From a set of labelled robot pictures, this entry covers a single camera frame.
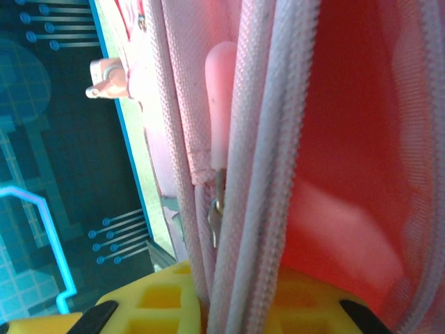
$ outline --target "yellow plastic object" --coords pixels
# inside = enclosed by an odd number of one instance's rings
[[[265,334],[362,334],[340,306],[342,299],[364,305],[329,284],[281,268]],[[103,296],[118,308],[100,334],[200,334],[200,302],[187,262],[145,276]],[[80,313],[10,321],[8,334],[63,334]]]
[[[281,268],[265,334],[362,334],[340,306],[357,297],[292,269]]]
[[[65,334],[81,316],[81,313],[71,313],[12,320],[8,334]]]
[[[101,334],[201,332],[200,302],[186,262],[125,285],[97,303],[110,300],[119,306]]]

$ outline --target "zipper pull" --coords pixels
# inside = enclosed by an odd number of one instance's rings
[[[216,199],[211,204],[208,219],[215,248],[219,243],[224,211],[235,62],[236,44],[222,42],[209,52],[205,65],[211,121],[211,167],[216,170]]]

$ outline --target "teal background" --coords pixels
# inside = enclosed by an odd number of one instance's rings
[[[46,200],[77,290],[67,304],[84,311],[152,272],[149,224],[115,103],[85,96],[89,64],[102,58],[89,3],[60,0],[49,13],[39,5],[0,5],[0,188]],[[77,37],[55,48],[59,31],[47,22]],[[0,198],[0,323],[57,313],[65,288],[36,206]]]

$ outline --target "zipper teeth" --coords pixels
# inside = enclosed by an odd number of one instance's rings
[[[247,224],[250,223],[250,213],[253,213],[253,219],[259,219],[260,240],[256,270],[250,275],[248,285],[250,293],[243,333],[262,332],[275,295],[318,9],[319,0],[279,0],[276,5],[250,189],[250,194],[254,194],[253,206],[248,205],[246,216]],[[243,248],[240,258],[243,259]]]
[[[426,71],[430,92],[430,124],[433,145],[434,203],[430,254],[410,309],[397,327],[397,333],[412,333],[435,299],[445,267],[445,50],[442,40],[439,4],[419,1],[426,44]]]

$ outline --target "pink fabric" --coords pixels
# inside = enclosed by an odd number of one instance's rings
[[[167,207],[163,208],[165,220],[167,222],[168,230],[170,231],[170,237],[172,240],[173,248],[175,251],[176,260],[178,262],[188,260],[188,254],[186,250],[186,245],[182,240],[181,234],[173,223],[173,216],[177,214],[177,212],[168,209]]]
[[[167,134],[163,123],[162,110],[152,101],[152,94],[147,87],[147,78],[154,75],[149,71],[152,53],[148,34],[138,26],[138,0],[118,0],[120,10],[129,30],[129,41],[124,44],[127,59],[128,90],[130,97],[140,102],[142,110],[146,113],[145,137],[149,146],[154,172],[162,196],[176,197],[173,168],[168,148]]]

